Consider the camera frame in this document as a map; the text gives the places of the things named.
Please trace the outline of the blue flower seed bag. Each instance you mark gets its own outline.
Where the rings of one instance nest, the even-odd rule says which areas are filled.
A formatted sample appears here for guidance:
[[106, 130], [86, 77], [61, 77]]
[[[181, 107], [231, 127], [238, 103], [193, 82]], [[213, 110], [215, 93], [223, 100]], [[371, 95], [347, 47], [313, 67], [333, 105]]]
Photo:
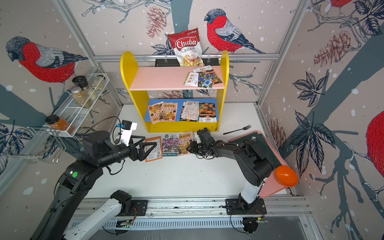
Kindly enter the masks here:
[[211, 89], [213, 85], [221, 83], [222, 80], [213, 71], [188, 73], [187, 78], [184, 81], [185, 86], [198, 87], [204, 89]]

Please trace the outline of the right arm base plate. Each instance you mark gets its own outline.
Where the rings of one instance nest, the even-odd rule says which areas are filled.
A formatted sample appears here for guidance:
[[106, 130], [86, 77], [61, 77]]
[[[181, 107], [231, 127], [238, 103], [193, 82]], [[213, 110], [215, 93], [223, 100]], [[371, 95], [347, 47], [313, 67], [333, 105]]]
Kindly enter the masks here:
[[258, 198], [251, 204], [243, 199], [226, 199], [225, 209], [227, 215], [266, 215], [266, 205], [263, 199]]

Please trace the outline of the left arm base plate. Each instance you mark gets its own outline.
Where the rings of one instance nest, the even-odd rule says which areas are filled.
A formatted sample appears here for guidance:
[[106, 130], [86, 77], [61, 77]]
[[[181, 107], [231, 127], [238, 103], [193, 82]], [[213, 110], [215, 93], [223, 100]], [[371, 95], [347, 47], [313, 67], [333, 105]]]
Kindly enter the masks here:
[[148, 200], [128, 200], [122, 204], [122, 209], [118, 216], [143, 217], [146, 215], [148, 203]]

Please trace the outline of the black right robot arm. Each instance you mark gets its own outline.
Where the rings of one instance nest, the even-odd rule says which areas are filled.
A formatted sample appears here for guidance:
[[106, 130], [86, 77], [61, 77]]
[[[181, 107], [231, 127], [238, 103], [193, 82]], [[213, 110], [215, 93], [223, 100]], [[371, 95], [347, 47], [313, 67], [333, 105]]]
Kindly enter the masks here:
[[260, 191], [275, 169], [281, 166], [276, 154], [265, 136], [252, 132], [235, 141], [215, 141], [208, 129], [197, 132], [200, 142], [193, 141], [187, 151], [196, 156], [207, 158], [229, 158], [236, 160], [246, 182], [239, 194], [234, 211], [250, 213], [256, 210], [255, 204], [260, 199]]

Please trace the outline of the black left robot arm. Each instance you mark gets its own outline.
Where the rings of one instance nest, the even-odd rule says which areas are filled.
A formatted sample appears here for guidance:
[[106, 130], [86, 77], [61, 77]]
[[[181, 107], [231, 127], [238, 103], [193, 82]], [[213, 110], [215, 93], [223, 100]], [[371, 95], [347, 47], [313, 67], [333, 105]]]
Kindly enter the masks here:
[[96, 131], [84, 138], [84, 152], [69, 165], [58, 180], [54, 199], [39, 226], [33, 240], [61, 240], [79, 204], [103, 175], [103, 169], [114, 163], [145, 160], [157, 143], [146, 143], [138, 136], [138, 142], [114, 145], [107, 131]]

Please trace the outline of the purple flower seed bag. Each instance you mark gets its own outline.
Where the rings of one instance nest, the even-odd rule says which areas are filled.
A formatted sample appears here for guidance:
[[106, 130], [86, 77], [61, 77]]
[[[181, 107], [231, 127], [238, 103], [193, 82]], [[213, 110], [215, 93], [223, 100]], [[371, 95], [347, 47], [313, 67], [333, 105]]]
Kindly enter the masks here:
[[179, 155], [179, 133], [164, 134], [162, 153], [164, 157], [177, 157]]

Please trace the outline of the orange white seed bag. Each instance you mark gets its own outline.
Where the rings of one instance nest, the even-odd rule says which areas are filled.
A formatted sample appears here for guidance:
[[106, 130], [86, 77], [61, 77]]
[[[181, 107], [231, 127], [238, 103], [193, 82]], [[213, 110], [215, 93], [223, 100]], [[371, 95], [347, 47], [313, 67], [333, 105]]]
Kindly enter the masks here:
[[151, 162], [163, 158], [162, 151], [162, 138], [160, 136], [154, 138], [148, 138], [145, 140], [146, 143], [156, 143], [156, 147], [150, 152], [146, 158], [146, 162]]

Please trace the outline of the orange flower seed bag top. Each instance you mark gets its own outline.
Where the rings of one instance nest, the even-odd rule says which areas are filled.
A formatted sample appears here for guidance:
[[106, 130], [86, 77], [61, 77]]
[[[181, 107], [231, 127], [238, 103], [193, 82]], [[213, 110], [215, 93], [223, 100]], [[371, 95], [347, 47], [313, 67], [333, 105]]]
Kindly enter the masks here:
[[200, 66], [199, 68], [193, 69], [194, 73], [213, 73], [214, 69], [212, 66]]

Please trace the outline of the market stall seed bag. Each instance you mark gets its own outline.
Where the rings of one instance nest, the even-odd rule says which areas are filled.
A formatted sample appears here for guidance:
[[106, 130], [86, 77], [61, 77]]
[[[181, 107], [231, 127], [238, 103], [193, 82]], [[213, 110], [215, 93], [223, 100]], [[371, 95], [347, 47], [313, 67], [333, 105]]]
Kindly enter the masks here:
[[194, 140], [193, 132], [179, 133], [179, 148], [178, 148], [178, 156], [184, 156], [190, 154], [187, 150], [190, 143]]

